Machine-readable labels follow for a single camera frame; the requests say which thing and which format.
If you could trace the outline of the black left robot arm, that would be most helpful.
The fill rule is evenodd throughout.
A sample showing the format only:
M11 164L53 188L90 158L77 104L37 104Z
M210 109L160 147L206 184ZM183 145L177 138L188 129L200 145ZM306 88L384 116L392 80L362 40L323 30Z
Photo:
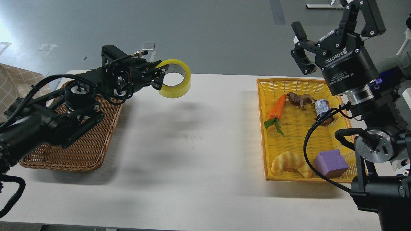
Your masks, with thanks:
M80 74L56 74L44 78L24 98L5 111L1 123L1 182L19 185L1 210L4 217L21 198L25 181L6 172L43 143L67 148L103 121L97 95L114 106L122 105L143 87L160 90L166 64L147 61L148 51L126 54L104 45L101 67Z

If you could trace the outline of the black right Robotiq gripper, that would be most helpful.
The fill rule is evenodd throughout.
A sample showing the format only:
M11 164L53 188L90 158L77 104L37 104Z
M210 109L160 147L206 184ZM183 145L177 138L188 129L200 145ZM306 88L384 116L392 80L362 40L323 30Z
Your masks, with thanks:
M308 40L299 21L292 22L295 47L292 58L304 75L322 69L322 76L333 96L363 87L378 77L376 67L364 47L363 38L372 38L386 32L386 27L375 0L340 0L344 7L341 22L318 43ZM361 37L355 32L358 14L364 18ZM345 45L337 45L337 37L347 35ZM315 65L305 51L316 54Z

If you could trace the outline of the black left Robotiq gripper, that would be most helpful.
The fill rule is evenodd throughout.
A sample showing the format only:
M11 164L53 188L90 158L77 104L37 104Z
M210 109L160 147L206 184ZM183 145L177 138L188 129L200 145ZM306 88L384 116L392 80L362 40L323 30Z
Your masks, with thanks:
M156 90L160 90L163 86L163 79L168 64L159 61L125 61L125 70L128 73L124 91L134 86L134 92L139 91L143 87L152 86ZM151 75L146 75L146 72L153 72Z

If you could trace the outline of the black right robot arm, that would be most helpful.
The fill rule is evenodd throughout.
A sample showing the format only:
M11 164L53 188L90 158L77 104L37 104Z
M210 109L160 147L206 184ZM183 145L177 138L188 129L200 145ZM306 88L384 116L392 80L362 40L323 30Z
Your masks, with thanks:
M410 130L396 108L400 84L410 74L400 64L377 69L364 46L363 38L386 31L374 0L342 0L344 13L337 29L318 42L310 41L298 21L292 23L295 48L292 57L303 74L317 68L333 96L345 94L348 103L332 108L308 130L303 155L308 166L323 180L350 194L358 210L377 213L383 231L410 230L410 168L395 176L379 176L375 163L395 159L403 150L410 156ZM316 170L307 157L311 134L326 119L343 111L361 116L367 129L337 130L335 139L354 150L357 176L351 188L345 187Z

